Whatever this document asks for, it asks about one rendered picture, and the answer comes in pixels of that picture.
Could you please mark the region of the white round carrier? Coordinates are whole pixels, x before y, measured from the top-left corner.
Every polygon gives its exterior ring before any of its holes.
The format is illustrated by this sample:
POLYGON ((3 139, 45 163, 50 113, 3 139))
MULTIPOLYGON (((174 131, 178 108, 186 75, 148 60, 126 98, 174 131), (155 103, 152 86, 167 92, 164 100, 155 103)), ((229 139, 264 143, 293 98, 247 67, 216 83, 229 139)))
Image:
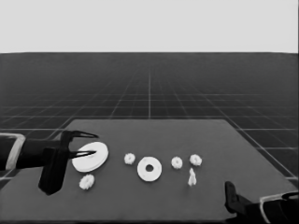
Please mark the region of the white round carrier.
POLYGON ((138 176, 146 182, 156 181, 162 174, 163 167, 154 157, 144 157, 137 165, 138 176))

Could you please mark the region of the large thick white disc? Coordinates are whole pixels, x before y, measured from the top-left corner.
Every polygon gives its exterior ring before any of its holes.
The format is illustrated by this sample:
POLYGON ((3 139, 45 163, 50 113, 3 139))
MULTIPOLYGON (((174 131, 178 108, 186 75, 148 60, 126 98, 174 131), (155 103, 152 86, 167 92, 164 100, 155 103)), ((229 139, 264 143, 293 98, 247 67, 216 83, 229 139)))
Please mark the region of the large thick white disc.
POLYGON ((107 145, 102 142, 91 142, 81 147, 78 152, 92 151, 92 155, 74 158, 74 168, 82 173, 88 173, 102 166, 108 158, 107 145))

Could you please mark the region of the small white T-shaped piece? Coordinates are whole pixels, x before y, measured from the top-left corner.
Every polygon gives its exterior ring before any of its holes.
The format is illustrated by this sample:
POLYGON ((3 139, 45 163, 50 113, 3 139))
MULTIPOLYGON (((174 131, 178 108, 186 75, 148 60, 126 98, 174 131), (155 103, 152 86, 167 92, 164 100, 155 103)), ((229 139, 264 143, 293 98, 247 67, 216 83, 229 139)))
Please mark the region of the small white T-shaped piece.
POLYGON ((193 168, 190 169, 189 173, 190 173, 190 176, 189 176, 189 180, 188 180, 188 185, 191 187, 197 183, 197 179, 196 179, 196 174, 195 174, 195 171, 193 170, 193 168))

